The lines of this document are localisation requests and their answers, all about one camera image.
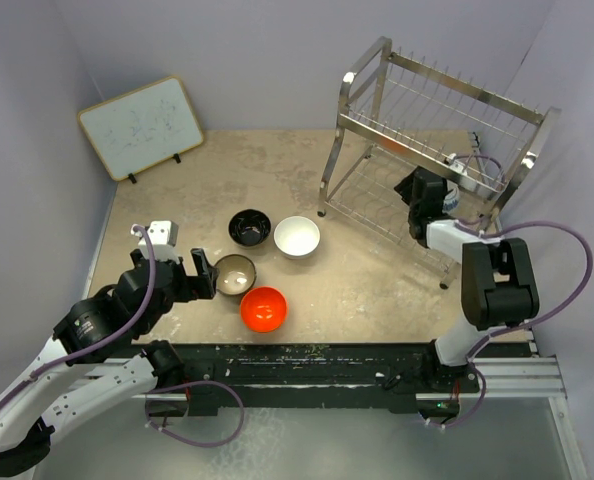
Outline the blue floral white bowl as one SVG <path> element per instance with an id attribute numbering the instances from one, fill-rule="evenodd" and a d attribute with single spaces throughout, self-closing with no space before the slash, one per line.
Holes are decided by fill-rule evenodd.
<path id="1" fill-rule="evenodd" d="M 459 206 L 460 189 L 459 186 L 451 181 L 447 182 L 447 192 L 443 199 L 443 213 L 451 215 Z"/>

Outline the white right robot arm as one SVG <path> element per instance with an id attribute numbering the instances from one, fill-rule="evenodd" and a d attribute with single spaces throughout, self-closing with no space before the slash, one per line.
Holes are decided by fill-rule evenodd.
<path id="1" fill-rule="evenodd" d="M 394 190 L 408 206 L 412 239 L 461 266 L 461 314 L 431 342 L 421 369 L 429 389 L 444 391 L 482 341 L 537 316 L 540 300 L 530 254 L 519 238 L 486 239 L 447 215 L 448 181 L 435 173 L 417 167 Z"/>

